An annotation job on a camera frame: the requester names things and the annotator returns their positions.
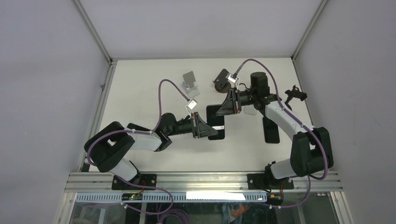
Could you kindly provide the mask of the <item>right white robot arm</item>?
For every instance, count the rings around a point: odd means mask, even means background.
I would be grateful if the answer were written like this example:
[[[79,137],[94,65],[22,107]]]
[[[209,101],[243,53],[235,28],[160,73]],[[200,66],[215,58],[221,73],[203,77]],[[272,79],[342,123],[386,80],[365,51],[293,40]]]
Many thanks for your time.
[[[327,171],[334,165],[331,139],[324,127],[314,127],[302,122],[278,95],[270,92],[268,77],[264,72],[250,75],[250,87],[244,91],[236,87],[228,90],[226,99],[216,111],[216,116],[234,115],[244,106],[253,106],[263,115],[266,143],[280,142],[282,129],[291,139],[290,157],[272,162],[264,174],[253,178],[258,187],[275,189],[290,177],[311,177],[319,171]]]

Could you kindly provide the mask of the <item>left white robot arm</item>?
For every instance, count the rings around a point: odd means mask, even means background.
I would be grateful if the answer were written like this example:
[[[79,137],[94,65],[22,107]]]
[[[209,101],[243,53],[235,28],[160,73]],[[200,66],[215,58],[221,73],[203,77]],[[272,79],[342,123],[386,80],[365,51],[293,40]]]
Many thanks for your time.
[[[171,136],[188,133],[193,138],[200,139],[216,135],[218,131],[209,126],[198,112],[180,120],[176,120],[172,113],[165,113],[153,131],[133,123],[124,127],[120,122],[114,121],[90,138],[85,143],[84,150],[87,158],[100,172],[110,172],[122,178],[122,183],[128,189],[136,189],[141,183],[141,173],[125,158],[127,152],[161,152],[172,143]]]

